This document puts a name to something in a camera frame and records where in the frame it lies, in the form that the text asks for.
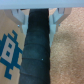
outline beige surface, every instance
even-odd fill
[[[25,36],[15,23],[0,11],[0,40],[3,34],[18,33],[19,47],[23,49]],[[84,8],[73,8],[55,34],[51,47],[51,84],[84,84]],[[0,84],[17,84],[19,70],[10,70],[12,80],[4,78],[5,66],[0,63]]]
[[[51,84],[84,84],[84,8],[73,8],[55,34]]]

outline floor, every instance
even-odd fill
[[[3,34],[18,33],[17,41],[23,49],[25,36],[17,25],[0,10],[0,40]],[[61,23],[51,46],[51,84],[84,84],[84,8],[73,8],[71,14]],[[0,84],[18,84],[16,68],[10,70],[12,80],[4,78],[6,66],[0,63]]]

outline blue logo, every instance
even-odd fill
[[[20,69],[18,64],[19,53],[22,54],[22,50],[18,47],[17,33],[13,30],[14,38],[8,34],[3,35],[2,41],[0,40],[0,62],[6,66],[5,77],[11,80],[12,75],[9,70],[15,66]]]

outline textured brown surface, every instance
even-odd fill
[[[73,8],[51,47],[51,84],[84,84],[84,8]]]

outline dark fabric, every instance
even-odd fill
[[[50,84],[49,11],[31,9],[19,84]]]

